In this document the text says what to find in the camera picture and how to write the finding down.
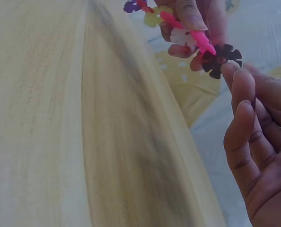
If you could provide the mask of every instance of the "toy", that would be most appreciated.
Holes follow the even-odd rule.
[[[179,28],[179,29],[184,29],[184,27],[182,26],[182,24],[178,21],[175,20],[175,17],[173,16],[173,14],[162,11],[160,13],[160,17],[167,22],[172,28]]]
[[[191,31],[190,35],[192,35],[192,37],[197,41],[196,45],[198,46],[201,53],[205,53],[208,51],[212,55],[216,55],[215,48],[212,44],[210,44],[209,39],[204,32]]]
[[[132,13],[141,10],[141,6],[137,4],[136,0],[132,0],[126,2],[123,9],[126,13]]]
[[[145,0],[136,0],[136,4],[146,13],[154,13],[154,10],[147,5]]]
[[[215,45],[216,55],[210,52],[205,52],[202,57],[202,68],[205,72],[210,72],[209,75],[214,79],[220,79],[221,66],[228,60],[233,60],[242,67],[242,55],[239,50],[233,51],[233,46],[229,44]]]

